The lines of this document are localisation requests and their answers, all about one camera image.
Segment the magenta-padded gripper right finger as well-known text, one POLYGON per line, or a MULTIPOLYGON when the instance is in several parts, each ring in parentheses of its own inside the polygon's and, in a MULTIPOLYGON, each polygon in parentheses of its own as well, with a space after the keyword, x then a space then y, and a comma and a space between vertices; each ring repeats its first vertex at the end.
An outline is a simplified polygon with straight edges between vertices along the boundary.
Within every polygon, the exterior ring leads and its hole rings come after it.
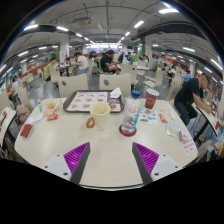
POLYGON ((182 169, 169 155, 159 155, 138 143, 133 143, 132 153, 135 157, 144 185, 150 184, 182 169))

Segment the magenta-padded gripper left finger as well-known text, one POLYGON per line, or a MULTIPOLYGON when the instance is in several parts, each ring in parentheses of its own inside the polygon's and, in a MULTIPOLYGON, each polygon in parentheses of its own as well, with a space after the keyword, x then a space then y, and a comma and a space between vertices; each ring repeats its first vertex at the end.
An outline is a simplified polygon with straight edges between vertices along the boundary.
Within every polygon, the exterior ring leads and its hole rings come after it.
POLYGON ((90 143, 84 143, 66 154, 56 154, 42 169, 72 183, 79 184, 90 154, 90 143))

